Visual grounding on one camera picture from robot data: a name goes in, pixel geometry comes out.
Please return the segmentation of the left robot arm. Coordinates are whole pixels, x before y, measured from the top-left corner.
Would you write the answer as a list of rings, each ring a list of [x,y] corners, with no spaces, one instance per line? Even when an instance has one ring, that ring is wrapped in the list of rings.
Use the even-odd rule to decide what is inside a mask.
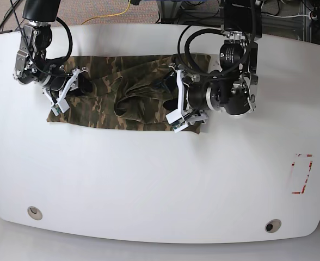
[[[260,1],[219,1],[213,15],[187,16],[187,27],[203,28],[191,34],[184,44],[177,42],[177,58],[160,85],[174,89],[177,97],[165,102],[168,124],[180,132],[208,120],[208,111],[224,111],[232,116],[251,113],[256,108],[258,44],[262,36]],[[218,69],[201,68],[190,51],[193,40],[203,35],[221,35],[224,43],[218,53]]]

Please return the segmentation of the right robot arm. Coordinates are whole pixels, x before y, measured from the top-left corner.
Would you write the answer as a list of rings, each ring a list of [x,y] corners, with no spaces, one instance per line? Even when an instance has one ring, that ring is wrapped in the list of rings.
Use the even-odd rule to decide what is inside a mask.
[[[22,17],[28,23],[20,28],[21,43],[13,73],[21,84],[39,84],[52,105],[58,104],[67,94],[80,96],[93,89],[83,76],[82,68],[64,69],[72,53],[73,39],[67,24],[58,17],[59,6],[60,1],[26,1]],[[69,45],[65,56],[47,59],[46,49],[52,43],[52,22],[64,27]]]

